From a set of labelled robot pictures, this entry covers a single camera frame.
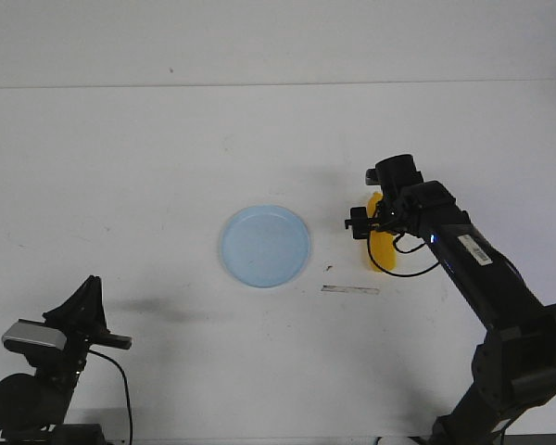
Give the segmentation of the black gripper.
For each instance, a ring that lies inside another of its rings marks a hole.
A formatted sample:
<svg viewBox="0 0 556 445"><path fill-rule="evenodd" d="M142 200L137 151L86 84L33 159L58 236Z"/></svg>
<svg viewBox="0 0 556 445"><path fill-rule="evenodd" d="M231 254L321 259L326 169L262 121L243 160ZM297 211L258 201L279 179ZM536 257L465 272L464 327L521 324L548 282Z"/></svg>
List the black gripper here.
<svg viewBox="0 0 556 445"><path fill-rule="evenodd" d="M413 155L396 155L375 164L382 199L370 219L365 207L353 207L345 220L345 228L355 240L366 240L372 231L390 234L421 233L421 215L414 188L423 183Z"/></svg>
<svg viewBox="0 0 556 445"><path fill-rule="evenodd" d="M102 346L129 350L131 337L113 334L107 328L102 280L90 275L61 305L43 313L44 324L66 337L62 352L41 366L41 375L79 375L86 366L89 349Z"/></svg>

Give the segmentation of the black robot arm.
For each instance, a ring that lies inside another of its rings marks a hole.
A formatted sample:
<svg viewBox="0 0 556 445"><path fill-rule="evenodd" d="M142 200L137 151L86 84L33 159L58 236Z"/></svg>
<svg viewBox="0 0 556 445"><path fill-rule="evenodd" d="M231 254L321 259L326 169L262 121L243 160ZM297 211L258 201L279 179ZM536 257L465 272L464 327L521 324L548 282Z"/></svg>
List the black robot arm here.
<svg viewBox="0 0 556 445"><path fill-rule="evenodd" d="M436 419L427 444L491 444L527 410L556 396L556 303L543 305L523 277L461 210L439 181L425 181L412 155L365 173L382 197L373 212L351 209L357 240L422 239L486 329L472 360L473 383L451 413Z"/></svg>
<svg viewBox="0 0 556 445"><path fill-rule="evenodd" d="M132 339L107 328L102 280L90 275L42 321L19 319L1 337L6 350L22 355L34 373L15 373L0 381L0 437L5 444L108 444L98 423L67 424L87 357L94 355L120 372L133 443L133 412L128 378L114 359L93 346L129 350Z"/></svg>

